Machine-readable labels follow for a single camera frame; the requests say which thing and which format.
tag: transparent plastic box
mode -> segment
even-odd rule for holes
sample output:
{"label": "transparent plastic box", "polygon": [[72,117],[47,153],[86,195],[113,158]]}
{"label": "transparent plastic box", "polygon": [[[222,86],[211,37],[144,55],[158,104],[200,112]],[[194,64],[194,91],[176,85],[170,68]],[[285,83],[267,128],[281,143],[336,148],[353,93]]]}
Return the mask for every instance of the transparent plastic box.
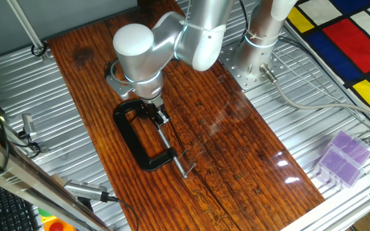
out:
{"label": "transparent plastic box", "polygon": [[336,186],[350,188],[364,174],[362,166],[370,156],[369,146],[358,137],[340,131],[324,149],[317,170]]}

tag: metal post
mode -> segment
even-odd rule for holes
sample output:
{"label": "metal post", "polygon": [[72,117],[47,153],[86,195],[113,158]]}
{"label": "metal post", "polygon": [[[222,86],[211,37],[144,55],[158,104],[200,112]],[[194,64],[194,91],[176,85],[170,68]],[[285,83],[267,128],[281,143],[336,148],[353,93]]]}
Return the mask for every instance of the metal post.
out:
{"label": "metal post", "polygon": [[[29,38],[31,39],[32,44],[35,46],[35,49],[41,52],[44,49],[44,45],[39,40],[38,35],[36,34],[35,30],[32,28],[31,23],[26,17],[21,6],[18,4],[17,0],[6,0],[6,1],[8,1],[8,4],[11,6],[12,11],[15,13],[19,22],[22,24],[25,32],[28,34]],[[41,58],[42,58],[42,61],[44,62],[49,60],[49,56],[46,52],[41,56]]]}
{"label": "metal post", "polygon": [[[0,167],[5,158],[5,150],[0,147]],[[79,230],[110,230],[19,150],[10,155],[6,171],[0,174],[0,186]]]}

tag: black keyboard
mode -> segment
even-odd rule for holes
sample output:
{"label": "black keyboard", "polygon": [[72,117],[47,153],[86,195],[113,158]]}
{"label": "black keyboard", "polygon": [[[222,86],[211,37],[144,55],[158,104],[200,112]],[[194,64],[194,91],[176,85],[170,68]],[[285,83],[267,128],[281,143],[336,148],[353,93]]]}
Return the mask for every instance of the black keyboard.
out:
{"label": "black keyboard", "polygon": [[34,231],[31,204],[0,187],[0,231]]}

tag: red square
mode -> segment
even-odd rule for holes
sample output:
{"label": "red square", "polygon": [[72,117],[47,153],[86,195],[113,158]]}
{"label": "red square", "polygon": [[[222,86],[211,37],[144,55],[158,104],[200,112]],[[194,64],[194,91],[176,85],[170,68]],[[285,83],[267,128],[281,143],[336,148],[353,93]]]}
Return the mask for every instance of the red square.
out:
{"label": "red square", "polygon": [[323,31],[364,73],[370,71],[370,39],[349,19]]}

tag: wooden table surface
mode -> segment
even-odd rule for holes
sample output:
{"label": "wooden table surface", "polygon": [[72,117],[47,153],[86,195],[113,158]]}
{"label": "wooden table surface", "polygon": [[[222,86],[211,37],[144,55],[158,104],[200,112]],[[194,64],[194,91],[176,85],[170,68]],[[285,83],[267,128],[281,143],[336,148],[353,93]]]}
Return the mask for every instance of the wooden table surface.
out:
{"label": "wooden table surface", "polygon": [[[163,130],[184,153],[185,168],[197,164],[187,179],[173,163],[140,170],[121,138],[112,112],[122,100],[103,76],[106,61],[116,58],[113,35],[129,23],[152,27],[169,11],[181,9],[174,0],[148,1],[49,40],[117,196],[135,208],[140,230],[281,230],[324,199],[218,62],[204,72],[178,61],[164,68],[172,120]],[[150,155],[163,150],[149,121],[132,126]],[[134,230],[134,216],[123,210]]]}

